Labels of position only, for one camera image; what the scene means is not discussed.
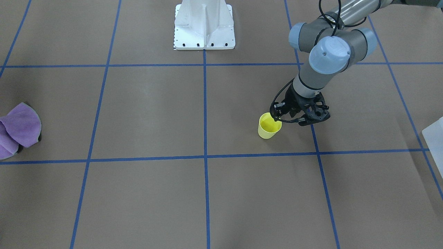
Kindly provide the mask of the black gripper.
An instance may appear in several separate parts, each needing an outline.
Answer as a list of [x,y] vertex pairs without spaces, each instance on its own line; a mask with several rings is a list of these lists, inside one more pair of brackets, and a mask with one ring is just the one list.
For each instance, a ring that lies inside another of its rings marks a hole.
[[274,99],[271,102],[270,114],[273,117],[274,121],[280,121],[281,117],[288,113],[290,114],[291,118],[294,118],[299,112],[302,112],[298,104],[298,98],[300,96],[301,95],[294,90],[294,87],[292,85],[285,85],[275,95]]

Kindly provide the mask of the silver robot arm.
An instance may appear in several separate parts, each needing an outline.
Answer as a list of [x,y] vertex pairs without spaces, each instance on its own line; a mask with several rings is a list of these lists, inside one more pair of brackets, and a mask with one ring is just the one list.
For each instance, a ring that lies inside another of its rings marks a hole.
[[[297,76],[282,88],[284,99],[274,99],[270,105],[272,119],[300,126],[329,119],[322,89],[335,75],[372,54],[378,43],[376,35],[358,25],[371,13],[393,4],[442,8],[441,0],[350,0],[338,1],[336,8],[324,12],[319,1],[320,16],[310,23],[299,22],[290,30],[290,46],[309,57]],[[291,119],[283,120],[287,114]]]

